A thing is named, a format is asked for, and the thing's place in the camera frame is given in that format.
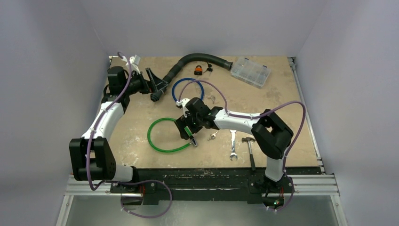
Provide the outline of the orange black padlock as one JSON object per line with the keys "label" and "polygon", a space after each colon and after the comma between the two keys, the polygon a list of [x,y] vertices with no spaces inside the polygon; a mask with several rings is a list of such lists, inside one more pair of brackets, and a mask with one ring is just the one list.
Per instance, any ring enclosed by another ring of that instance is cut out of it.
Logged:
{"label": "orange black padlock", "polygon": [[201,65],[197,65],[194,69],[194,75],[201,76],[203,74],[203,69]]}

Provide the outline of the black key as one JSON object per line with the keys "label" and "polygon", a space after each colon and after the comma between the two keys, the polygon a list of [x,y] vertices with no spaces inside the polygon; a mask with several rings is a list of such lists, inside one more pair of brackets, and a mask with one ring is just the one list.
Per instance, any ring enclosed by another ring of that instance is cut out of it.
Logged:
{"label": "black key", "polygon": [[207,62],[206,72],[210,72],[211,73],[212,71],[213,71],[213,66],[210,63]]}

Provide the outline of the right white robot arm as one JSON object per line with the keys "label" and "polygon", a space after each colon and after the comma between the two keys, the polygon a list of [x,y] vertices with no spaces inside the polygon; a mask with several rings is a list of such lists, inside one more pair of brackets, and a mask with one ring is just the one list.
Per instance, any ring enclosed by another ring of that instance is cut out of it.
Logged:
{"label": "right white robot arm", "polygon": [[209,108],[197,97],[176,102],[183,115],[175,121],[182,139],[192,139],[202,128],[227,129],[250,134],[267,157],[264,185],[271,192],[282,187],[285,155],[293,138],[291,128],[274,112],[239,113],[222,107]]}

